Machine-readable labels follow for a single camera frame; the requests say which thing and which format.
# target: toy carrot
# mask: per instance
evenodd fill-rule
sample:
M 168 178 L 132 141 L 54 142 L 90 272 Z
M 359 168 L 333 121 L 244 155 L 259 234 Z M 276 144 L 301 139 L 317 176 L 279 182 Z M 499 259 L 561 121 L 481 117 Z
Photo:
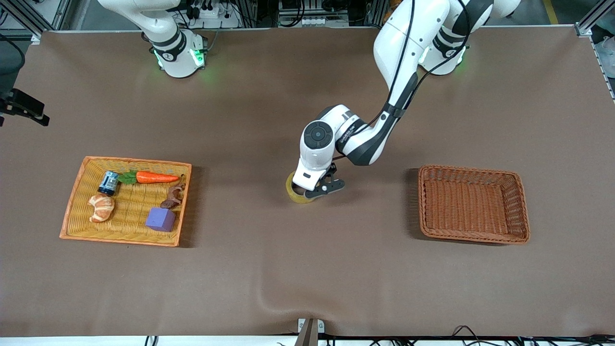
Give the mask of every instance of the toy carrot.
M 117 179 L 124 184 L 134 184 L 134 183 L 172 183 L 176 182 L 180 178 L 175 175 L 168 174 L 160 174 L 148 171 L 130 171 L 126 173 L 120 174 Z

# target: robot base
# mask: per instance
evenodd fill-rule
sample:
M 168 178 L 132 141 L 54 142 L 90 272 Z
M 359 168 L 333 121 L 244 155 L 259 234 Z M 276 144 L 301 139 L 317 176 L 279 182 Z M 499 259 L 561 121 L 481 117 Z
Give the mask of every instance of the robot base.
M 189 29 L 182 29 L 181 32 L 186 36 L 186 47 L 174 61 L 166 61 L 158 53 L 155 53 L 160 69 L 175 78 L 185 78 L 191 76 L 197 70 L 205 68 L 205 58 L 207 57 L 207 38 L 195 34 Z

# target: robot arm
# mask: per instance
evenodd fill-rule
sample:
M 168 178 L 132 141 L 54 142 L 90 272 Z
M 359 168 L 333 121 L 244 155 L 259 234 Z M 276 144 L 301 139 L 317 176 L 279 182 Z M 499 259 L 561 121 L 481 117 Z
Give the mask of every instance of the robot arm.
M 375 125 L 369 126 L 344 105 L 325 109 L 301 135 L 293 183 L 316 196 L 333 192 L 322 178 L 330 174 L 335 149 L 357 166 L 370 165 L 380 157 L 416 89 L 419 59 L 448 11 L 448 0 L 404 0 L 396 8 L 374 43 L 376 64 L 389 87 L 389 98 Z
M 465 37 L 485 24 L 489 17 L 510 15 L 521 0 L 450 0 L 450 11 L 436 35 L 421 66 L 433 74 L 451 73 L 461 63 L 465 47 L 457 59 L 447 61 L 461 47 Z
M 288 193 L 293 196 L 291 183 L 306 190 L 307 200 L 343 188 L 344 182 L 333 178 L 335 150 L 357 166 L 374 163 L 417 88 L 418 65 L 434 74 L 453 71 L 461 62 L 465 51 L 461 46 L 467 36 L 481 27 L 492 11 L 509 15 L 518 3 L 519 0 L 403 0 L 374 43 L 376 64 L 389 87 L 389 97 L 375 125 L 366 124 L 344 105 L 321 112 L 301 134 L 301 156 L 292 180 L 287 182 Z
M 180 29 L 166 10 L 180 0 L 98 0 L 106 9 L 136 24 L 154 47 L 160 68 L 171 77 L 183 78 L 205 65 L 204 39 Z

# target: tape roll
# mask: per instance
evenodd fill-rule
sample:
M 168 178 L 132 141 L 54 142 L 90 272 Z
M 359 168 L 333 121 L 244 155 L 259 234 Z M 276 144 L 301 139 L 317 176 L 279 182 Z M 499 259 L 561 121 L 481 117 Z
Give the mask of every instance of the tape roll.
M 288 197 L 290 200 L 297 204 L 307 204 L 312 202 L 314 199 L 307 199 L 303 195 L 299 195 L 297 192 L 293 190 L 293 176 L 295 172 L 293 171 L 288 178 L 286 179 L 286 193 L 288 193 Z

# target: wicker basket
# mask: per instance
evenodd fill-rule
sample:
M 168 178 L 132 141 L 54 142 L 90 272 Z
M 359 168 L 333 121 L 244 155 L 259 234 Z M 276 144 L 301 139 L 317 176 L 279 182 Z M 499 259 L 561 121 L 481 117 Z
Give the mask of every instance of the wicker basket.
M 145 220 L 148 217 L 149 210 L 152 207 L 158 207 L 167 198 L 169 187 L 178 182 L 136 183 L 134 185 L 119 183 L 113 196 L 115 208 L 111 217 L 101 223 L 90 222 L 89 218 L 92 216 L 93 207 L 88 204 L 88 200 L 98 193 L 98 186 L 105 171 L 117 173 L 152 171 L 183 175 L 181 181 L 186 186 L 183 191 L 182 204 L 172 209 L 176 215 L 173 230 L 171 232 L 154 231 L 145 226 Z M 60 238 L 106 241 L 109 243 L 178 246 L 191 171 L 192 165 L 188 163 L 87 156 L 81 164 L 68 200 Z
M 423 166 L 418 185 L 426 236 L 502 244 L 530 240 L 523 185 L 514 172 Z

